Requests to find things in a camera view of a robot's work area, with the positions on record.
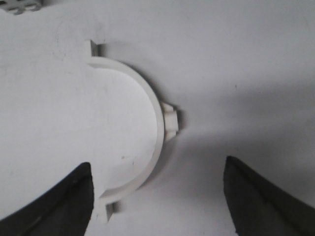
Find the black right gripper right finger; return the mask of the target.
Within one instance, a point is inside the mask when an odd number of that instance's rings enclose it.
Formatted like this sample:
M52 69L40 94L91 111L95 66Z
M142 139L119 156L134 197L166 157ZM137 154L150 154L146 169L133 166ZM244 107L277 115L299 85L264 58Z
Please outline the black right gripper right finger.
M229 156L223 191L239 236L313 236L315 209Z

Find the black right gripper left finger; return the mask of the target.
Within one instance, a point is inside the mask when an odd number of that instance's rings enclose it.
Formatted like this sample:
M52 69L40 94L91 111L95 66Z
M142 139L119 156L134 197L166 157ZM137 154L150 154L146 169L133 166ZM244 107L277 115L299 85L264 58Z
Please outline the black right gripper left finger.
M89 162L42 196L0 221L2 236L83 236L94 208Z

